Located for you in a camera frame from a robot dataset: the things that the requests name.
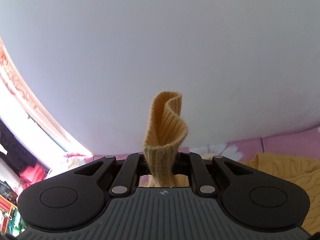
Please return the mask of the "yellow cable-knit cardigan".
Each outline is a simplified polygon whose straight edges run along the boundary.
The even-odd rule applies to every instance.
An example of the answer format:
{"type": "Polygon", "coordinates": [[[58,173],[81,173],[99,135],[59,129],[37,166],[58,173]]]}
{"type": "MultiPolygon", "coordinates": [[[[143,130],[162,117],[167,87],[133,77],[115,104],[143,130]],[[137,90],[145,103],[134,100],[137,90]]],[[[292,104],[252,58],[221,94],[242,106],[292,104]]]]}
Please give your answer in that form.
{"type": "MultiPolygon", "coordinates": [[[[188,127],[180,117],[182,94],[163,91],[151,103],[143,142],[144,157],[151,174],[148,187],[188,186],[184,175],[174,175],[172,166],[188,127]]],[[[292,182],[306,191],[310,210],[303,223],[308,233],[319,232],[319,161],[270,153],[257,154],[245,163],[251,168],[292,182]]]]}

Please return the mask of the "colourful clutter beside bed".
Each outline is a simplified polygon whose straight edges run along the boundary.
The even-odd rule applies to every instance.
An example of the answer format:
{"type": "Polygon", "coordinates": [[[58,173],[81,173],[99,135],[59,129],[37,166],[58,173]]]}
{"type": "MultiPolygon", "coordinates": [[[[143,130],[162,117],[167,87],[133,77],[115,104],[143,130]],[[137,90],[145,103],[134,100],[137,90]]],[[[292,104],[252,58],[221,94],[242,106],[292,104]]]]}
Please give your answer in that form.
{"type": "Polygon", "coordinates": [[[17,201],[30,185],[42,181],[46,175],[37,159],[16,139],[1,122],[1,233],[15,237],[22,233],[25,222],[17,208],[17,201]]]}

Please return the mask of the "pink floral bed sheet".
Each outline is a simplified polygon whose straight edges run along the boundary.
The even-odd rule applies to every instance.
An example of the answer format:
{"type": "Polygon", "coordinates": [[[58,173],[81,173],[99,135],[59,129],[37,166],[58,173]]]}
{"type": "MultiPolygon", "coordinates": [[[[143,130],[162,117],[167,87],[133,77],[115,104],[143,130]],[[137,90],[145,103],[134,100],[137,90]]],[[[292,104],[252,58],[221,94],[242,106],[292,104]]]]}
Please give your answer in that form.
{"type": "Polygon", "coordinates": [[[319,127],[298,133],[231,141],[226,144],[182,147],[177,152],[196,153],[204,159],[217,155],[234,161],[248,161],[260,153],[319,159],[319,127]]]}

